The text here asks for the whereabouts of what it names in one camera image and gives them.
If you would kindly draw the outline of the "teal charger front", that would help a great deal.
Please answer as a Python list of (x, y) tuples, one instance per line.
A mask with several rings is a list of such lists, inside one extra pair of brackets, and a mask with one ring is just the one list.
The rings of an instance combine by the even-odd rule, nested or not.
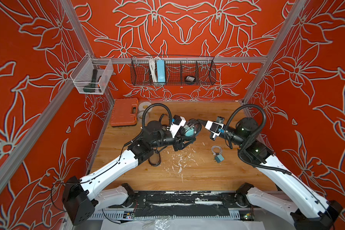
[(184, 135), (187, 137), (192, 137), (194, 136), (194, 134), (195, 134), (195, 129), (193, 127), (186, 129), (184, 133)]

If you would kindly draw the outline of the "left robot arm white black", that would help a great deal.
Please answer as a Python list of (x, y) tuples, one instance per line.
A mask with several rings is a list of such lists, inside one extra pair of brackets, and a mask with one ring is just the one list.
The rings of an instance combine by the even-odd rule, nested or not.
[(195, 137), (179, 132), (182, 128), (182, 125), (165, 127), (159, 121), (151, 121), (133, 140), (124, 144), (126, 150), (119, 157), (80, 179), (71, 177), (66, 182), (62, 203), (72, 224), (82, 224), (96, 210), (103, 209), (105, 206), (99, 194), (122, 174), (141, 165), (167, 146), (179, 151), (195, 142)]

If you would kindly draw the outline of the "teal charger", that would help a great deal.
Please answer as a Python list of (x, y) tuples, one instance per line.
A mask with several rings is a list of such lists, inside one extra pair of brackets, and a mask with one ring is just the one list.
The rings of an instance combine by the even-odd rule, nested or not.
[(221, 162), (224, 161), (224, 157), (223, 157), (221, 154), (216, 155), (216, 156), (214, 157), (214, 159), (215, 159), (215, 161), (216, 161), (217, 163), (221, 163)]
[(194, 136), (194, 134), (195, 134), (195, 129), (193, 127), (186, 129), (184, 133), (184, 135), (187, 137), (192, 137)]

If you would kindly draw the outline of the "clear black-rimmed pouch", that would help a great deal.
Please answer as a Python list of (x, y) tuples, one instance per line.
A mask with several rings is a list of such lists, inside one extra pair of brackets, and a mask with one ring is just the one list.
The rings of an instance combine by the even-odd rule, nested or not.
[(183, 135), (186, 137), (196, 137), (202, 129), (202, 125), (196, 119), (190, 119), (183, 126)]
[(161, 154), (158, 151), (155, 151), (154, 154), (148, 159), (148, 162), (151, 166), (157, 167), (161, 164)]

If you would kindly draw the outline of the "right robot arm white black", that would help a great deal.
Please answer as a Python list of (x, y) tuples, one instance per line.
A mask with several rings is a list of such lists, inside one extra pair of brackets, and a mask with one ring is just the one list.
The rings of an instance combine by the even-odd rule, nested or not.
[(238, 146), (238, 158), (258, 169), (283, 191), (290, 201), (265, 193), (252, 184), (244, 183), (235, 192), (236, 204), (242, 208), (257, 206), (292, 224), (297, 230), (330, 230), (342, 211), (335, 200), (327, 200), (297, 178), (276, 155), (256, 138), (266, 124), (263, 116), (258, 124), (245, 117), (236, 127), (230, 122), (199, 120), (211, 134), (211, 139), (220, 137), (228, 146)]

